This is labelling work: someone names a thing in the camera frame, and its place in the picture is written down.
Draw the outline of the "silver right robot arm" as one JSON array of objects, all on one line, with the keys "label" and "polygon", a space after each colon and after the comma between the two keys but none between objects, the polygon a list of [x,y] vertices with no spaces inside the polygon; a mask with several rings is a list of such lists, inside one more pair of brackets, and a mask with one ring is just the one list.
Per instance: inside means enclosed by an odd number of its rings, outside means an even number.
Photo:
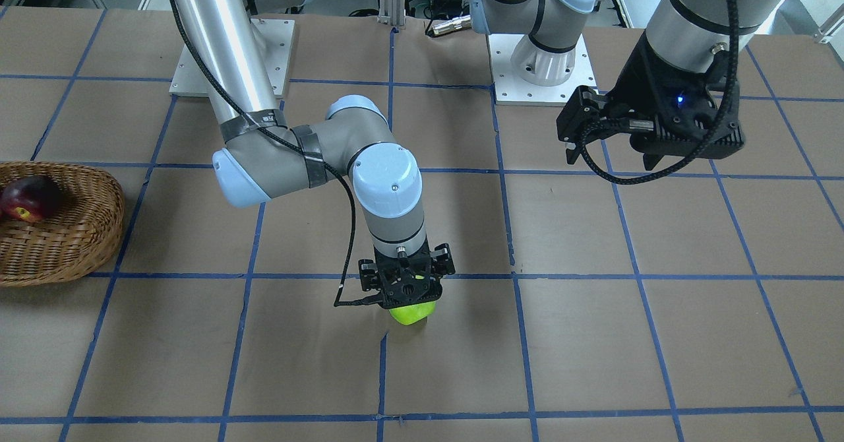
[{"label": "silver right robot arm", "polygon": [[[286,9],[308,0],[278,2]],[[266,72],[268,40],[251,22],[257,0],[169,3],[220,124],[224,148],[212,165],[229,202],[247,207],[337,179],[351,208],[361,206],[375,251],[358,264],[367,297],[351,304],[398,309],[439,299],[441,278],[455,272],[451,250],[430,248],[418,162],[379,108],[350,94],[324,121],[287,126]]]}]

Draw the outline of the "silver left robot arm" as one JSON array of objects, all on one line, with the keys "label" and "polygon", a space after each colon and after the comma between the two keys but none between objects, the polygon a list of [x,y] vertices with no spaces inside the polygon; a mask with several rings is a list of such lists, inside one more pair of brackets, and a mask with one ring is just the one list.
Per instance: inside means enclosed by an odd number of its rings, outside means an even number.
[{"label": "silver left robot arm", "polygon": [[[557,117],[566,160],[597,165],[588,144],[628,135],[648,178],[741,150],[739,52],[781,0],[660,0],[606,94],[579,85]],[[569,79],[597,0],[468,0],[480,34],[518,34],[511,60],[525,81]]]}]

